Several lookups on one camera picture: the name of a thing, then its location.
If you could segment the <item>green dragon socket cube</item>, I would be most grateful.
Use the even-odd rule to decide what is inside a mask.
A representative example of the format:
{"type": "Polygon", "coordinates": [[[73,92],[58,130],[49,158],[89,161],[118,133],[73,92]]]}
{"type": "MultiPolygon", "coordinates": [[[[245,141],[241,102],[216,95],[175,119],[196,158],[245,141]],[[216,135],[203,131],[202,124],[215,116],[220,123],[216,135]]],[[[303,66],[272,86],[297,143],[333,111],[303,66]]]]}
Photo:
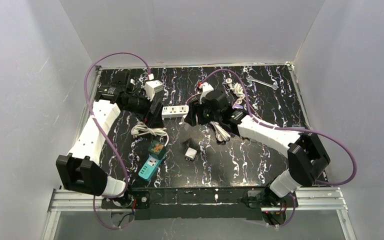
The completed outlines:
{"type": "Polygon", "coordinates": [[[157,160],[162,160],[167,154],[167,149],[163,143],[153,140],[148,148],[148,152],[157,160]]]}

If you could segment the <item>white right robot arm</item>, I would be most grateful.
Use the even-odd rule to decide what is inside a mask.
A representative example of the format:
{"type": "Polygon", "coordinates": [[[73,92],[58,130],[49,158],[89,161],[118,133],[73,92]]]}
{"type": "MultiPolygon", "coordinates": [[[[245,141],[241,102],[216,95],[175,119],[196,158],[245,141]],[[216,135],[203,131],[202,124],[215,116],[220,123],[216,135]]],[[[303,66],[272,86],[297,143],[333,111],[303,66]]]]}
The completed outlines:
{"type": "Polygon", "coordinates": [[[219,90],[203,93],[200,99],[188,103],[188,108],[183,121],[191,127],[215,122],[229,134],[265,144],[287,158],[287,170],[263,191],[246,197],[249,207],[276,206],[300,187],[312,186],[331,162],[315,133],[299,128],[280,130],[245,109],[233,108],[219,90]]]}

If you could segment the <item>white power strip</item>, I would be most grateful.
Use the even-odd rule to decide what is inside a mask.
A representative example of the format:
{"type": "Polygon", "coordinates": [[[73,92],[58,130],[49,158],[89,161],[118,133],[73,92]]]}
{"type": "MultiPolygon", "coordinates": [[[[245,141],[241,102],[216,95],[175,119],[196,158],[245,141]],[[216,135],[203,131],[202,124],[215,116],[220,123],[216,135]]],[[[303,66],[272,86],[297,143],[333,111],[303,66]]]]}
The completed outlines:
{"type": "Polygon", "coordinates": [[[163,120],[169,118],[182,118],[183,116],[186,116],[188,112],[188,105],[164,106],[161,111],[161,117],[163,120]]]}

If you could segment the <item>teal power strip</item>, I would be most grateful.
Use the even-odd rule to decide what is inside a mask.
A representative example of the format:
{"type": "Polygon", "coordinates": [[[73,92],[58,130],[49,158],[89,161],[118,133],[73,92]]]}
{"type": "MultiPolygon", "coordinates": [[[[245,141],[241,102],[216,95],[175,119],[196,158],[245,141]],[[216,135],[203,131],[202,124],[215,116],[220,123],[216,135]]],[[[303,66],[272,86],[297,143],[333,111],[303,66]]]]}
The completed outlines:
{"type": "Polygon", "coordinates": [[[144,165],[140,169],[138,176],[145,180],[150,182],[153,175],[158,170],[160,164],[164,161],[167,154],[164,154],[161,158],[158,158],[155,155],[150,154],[148,159],[145,161],[144,165]]]}

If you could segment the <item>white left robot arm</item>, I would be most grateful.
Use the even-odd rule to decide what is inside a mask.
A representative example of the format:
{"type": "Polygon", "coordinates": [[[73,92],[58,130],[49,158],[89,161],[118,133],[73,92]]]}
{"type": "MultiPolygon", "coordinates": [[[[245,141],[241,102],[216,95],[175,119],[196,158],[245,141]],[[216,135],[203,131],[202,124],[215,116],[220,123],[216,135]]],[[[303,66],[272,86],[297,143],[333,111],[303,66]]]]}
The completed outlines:
{"type": "Polygon", "coordinates": [[[100,167],[100,156],[108,140],[108,133],[121,111],[141,118],[146,127],[163,128],[163,104],[157,103],[152,111],[153,99],[164,89],[160,80],[149,74],[149,80],[140,86],[133,71],[122,71],[121,78],[109,85],[98,87],[90,114],[77,141],[66,155],[59,155],[56,168],[66,190],[93,196],[119,198],[127,190],[128,180],[109,176],[100,167]]]}

